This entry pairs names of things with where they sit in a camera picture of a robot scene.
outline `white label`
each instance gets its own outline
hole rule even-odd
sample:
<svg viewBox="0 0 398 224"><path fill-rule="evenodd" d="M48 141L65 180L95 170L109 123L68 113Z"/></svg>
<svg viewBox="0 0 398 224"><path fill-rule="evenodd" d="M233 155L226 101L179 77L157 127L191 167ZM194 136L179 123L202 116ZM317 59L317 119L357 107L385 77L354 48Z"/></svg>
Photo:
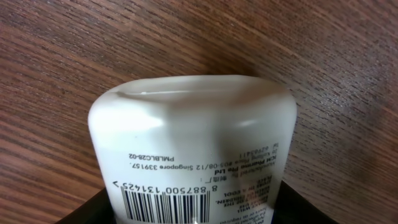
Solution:
<svg viewBox="0 0 398 224"><path fill-rule="evenodd" d="M224 161L120 152L114 162L127 172L105 181L119 224L270 224L285 163L278 151L274 141Z"/></svg>

